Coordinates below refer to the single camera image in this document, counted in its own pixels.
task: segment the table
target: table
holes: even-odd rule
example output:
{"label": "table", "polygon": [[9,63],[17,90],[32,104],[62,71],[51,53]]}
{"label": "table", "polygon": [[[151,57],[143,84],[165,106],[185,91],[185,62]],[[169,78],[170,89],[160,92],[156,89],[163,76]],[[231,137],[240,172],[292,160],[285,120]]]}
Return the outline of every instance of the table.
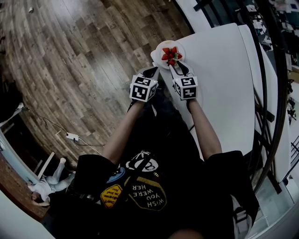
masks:
{"label": "table", "polygon": [[[197,101],[215,132],[223,152],[252,150],[255,109],[252,75],[242,35],[235,23],[199,32],[178,42],[185,48],[185,62],[198,77]],[[151,53],[154,63],[155,51]],[[172,85],[169,70],[159,67],[165,84],[188,127],[192,117]],[[195,130],[191,131],[197,145]]]}

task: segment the wooden floor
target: wooden floor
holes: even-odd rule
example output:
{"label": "wooden floor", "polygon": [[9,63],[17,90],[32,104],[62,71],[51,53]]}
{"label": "wooden floor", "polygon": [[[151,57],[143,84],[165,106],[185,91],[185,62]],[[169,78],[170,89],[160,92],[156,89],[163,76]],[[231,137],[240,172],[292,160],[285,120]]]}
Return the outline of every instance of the wooden floor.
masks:
{"label": "wooden floor", "polygon": [[[132,76],[152,65],[151,51],[191,34],[168,0],[2,2],[6,77],[17,82],[25,106],[89,144],[105,144],[119,124]],[[79,155],[96,153],[50,123],[47,130],[31,112],[21,117],[48,153],[74,164]]]}

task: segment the red strawberry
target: red strawberry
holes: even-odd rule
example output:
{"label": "red strawberry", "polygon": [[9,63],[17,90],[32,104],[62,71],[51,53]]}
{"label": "red strawberry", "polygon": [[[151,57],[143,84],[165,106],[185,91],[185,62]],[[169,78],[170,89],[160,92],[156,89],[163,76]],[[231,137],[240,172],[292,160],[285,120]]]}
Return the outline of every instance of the red strawberry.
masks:
{"label": "red strawberry", "polygon": [[162,56],[162,61],[166,61],[166,60],[168,60],[168,55],[164,54],[164,55]]}
{"label": "red strawberry", "polygon": [[173,47],[173,48],[171,49],[171,52],[172,52],[172,53],[177,53],[177,52],[178,52],[177,47]]}
{"label": "red strawberry", "polygon": [[163,48],[162,49],[166,54],[168,54],[170,52],[170,49],[169,48]]}
{"label": "red strawberry", "polygon": [[172,58],[174,58],[174,55],[172,53],[168,53],[168,57],[169,57],[169,59],[172,59]]}
{"label": "red strawberry", "polygon": [[167,63],[168,63],[168,65],[174,65],[176,62],[174,60],[170,60]]}

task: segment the plate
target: plate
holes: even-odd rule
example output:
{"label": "plate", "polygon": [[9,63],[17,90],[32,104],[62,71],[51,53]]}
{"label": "plate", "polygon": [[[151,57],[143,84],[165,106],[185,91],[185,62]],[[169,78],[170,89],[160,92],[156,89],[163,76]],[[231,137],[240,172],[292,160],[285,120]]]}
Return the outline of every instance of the plate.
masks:
{"label": "plate", "polygon": [[163,51],[163,48],[173,48],[173,47],[177,47],[178,49],[178,53],[180,53],[183,57],[181,59],[179,59],[179,61],[184,61],[185,57],[186,57],[186,53],[185,53],[185,49],[183,48],[183,46],[175,41],[172,40],[168,40],[168,41],[164,41],[161,42],[157,48],[156,48],[156,62],[163,68],[168,69],[169,70],[169,66],[167,64],[167,61],[162,61],[162,56],[163,54],[165,54],[165,52]]}

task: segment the power strip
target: power strip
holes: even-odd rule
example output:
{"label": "power strip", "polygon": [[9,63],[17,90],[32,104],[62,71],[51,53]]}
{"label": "power strip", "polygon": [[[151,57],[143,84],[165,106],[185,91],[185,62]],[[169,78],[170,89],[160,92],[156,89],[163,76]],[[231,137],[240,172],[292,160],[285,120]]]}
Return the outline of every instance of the power strip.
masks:
{"label": "power strip", "polygon": [[79,140],[79,136],[77,134],[72,134],[72,133],[69,133],[69,132],[66,133],[66,137],[68,139],[75,140],[75,141]]}

